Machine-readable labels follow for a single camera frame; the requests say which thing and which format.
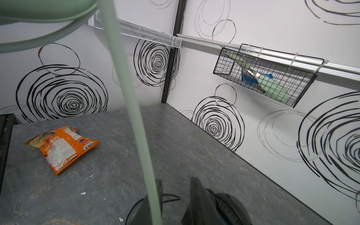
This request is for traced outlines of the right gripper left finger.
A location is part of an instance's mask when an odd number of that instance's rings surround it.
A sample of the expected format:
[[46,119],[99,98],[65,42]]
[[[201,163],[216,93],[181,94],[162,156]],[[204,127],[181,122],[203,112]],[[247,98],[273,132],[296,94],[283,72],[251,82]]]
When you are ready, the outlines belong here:
[[[156,179],[158,202],[160,204],[160,215],[162,218],[163,211],[163,183],[161,179]],[[151,208],[149,204],[148,194],[142,200],[141,205],[138,207],[137,212],[130,220],[130,225],[152,225]]]

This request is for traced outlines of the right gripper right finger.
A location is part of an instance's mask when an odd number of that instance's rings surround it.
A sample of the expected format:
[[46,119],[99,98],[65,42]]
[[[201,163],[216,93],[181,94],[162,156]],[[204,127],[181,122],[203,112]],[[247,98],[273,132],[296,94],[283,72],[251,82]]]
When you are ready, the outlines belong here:
[[197,177],[190,180],[190,203],[181,221],[182,225],[224,225],[208,193]]

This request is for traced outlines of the mint green headphones with cable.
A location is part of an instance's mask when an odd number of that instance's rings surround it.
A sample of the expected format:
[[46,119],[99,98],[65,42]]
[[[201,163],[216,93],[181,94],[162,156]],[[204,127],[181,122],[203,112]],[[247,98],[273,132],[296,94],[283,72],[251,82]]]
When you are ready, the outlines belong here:
[[159,203],[159,194],[149,146],[137,95],[129,74],[113,1],[36,1],[35,5],[27,1],[9,1],[2,4],[1,25],[16,22],[59,23],[70,21],[71,23],[42,37],[2,43],[1,53],[32,49],[61,39],[81,27],[97,9],[100,9],[111,57],[118,79],[122,83],[122,92],[126,100],[127,110],[141,161],[152,224],[161,225],[162,210]]

